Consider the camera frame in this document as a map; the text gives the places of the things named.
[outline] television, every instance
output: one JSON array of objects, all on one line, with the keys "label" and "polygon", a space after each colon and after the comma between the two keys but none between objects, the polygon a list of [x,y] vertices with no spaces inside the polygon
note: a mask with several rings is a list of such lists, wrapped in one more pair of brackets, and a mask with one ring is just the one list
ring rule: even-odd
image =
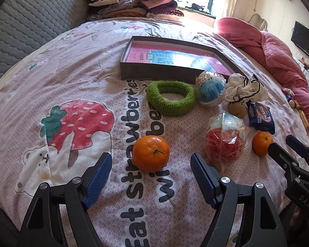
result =
[{"label": "television", "polygon": [[295,22],[291,41],[309,56],[309,29]]}]

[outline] blue gripper pad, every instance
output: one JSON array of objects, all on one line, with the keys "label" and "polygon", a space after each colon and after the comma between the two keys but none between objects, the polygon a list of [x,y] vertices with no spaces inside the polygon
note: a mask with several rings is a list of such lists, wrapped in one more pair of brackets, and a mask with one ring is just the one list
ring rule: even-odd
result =
[{"label": "blue gripper pad", "polygon": [[207,204],[217,209],[221,202],[221,191],[218,182],[219,174],[213,174],[209,166],[199,153],[194,153],[190,159],[190,166],[198,186]]},{"label": "blue gripper pad", "polygon": [[109,153],[106,153],[105,158],[87,185],[87,196],[83,201],[83,205],[86,209],[89,209],[90,206],[97,202],[97,199],[109,177],[111,168],[112,156]]}]

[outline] orange stem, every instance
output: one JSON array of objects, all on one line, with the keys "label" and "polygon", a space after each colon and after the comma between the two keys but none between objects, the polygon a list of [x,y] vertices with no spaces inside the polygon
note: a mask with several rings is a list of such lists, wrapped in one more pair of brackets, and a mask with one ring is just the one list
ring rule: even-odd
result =
[{"label": "orange stem", "polygon": [[156,149],[156,148],[153,150],[153,152],[160,152],[160,153],[162,153],[162,154],[165,154],[164,152],[162,152],[161,150],[158,150],[158,149]]}]

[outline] pile of folded clothes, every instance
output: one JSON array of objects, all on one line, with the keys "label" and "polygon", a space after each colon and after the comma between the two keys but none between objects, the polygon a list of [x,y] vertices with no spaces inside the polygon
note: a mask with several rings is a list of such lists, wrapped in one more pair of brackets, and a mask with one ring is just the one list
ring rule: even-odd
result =
[{"label": "pile of folded clothes", "polygon": [[181,22],[174,0],[88,0],[87,21],[117,17],[148,17]]},{"label": "pile of folded clothes", "polygon": [[174,0],[133,0],[147,10],[147,18],[182,22],[184,14]]},{"label": "pile of folded clothes", "polygon": [[147,10],[133,0],[88,0],[87,21],[116,17],[145,17]]}]

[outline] red item in plastic bag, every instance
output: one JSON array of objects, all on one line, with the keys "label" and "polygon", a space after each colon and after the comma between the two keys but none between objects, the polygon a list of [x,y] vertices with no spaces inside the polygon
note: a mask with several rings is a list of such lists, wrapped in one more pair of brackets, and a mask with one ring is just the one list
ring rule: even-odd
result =
[{"label": "red item in plastic bag", "polygon": [[225,166],[236,161],[244,150],[245,125],[242,119],[221,112],[210,118],[205,138],[208,159],[223,174]]},{"label": "red item in plastic bag", "polygon": [[223,162],[234,162],[244,150],[244,140],[236,129],[221,131],[222,128],[216,128],[207,133],[206,153],[211,154],[211,160],[221,158]]}]

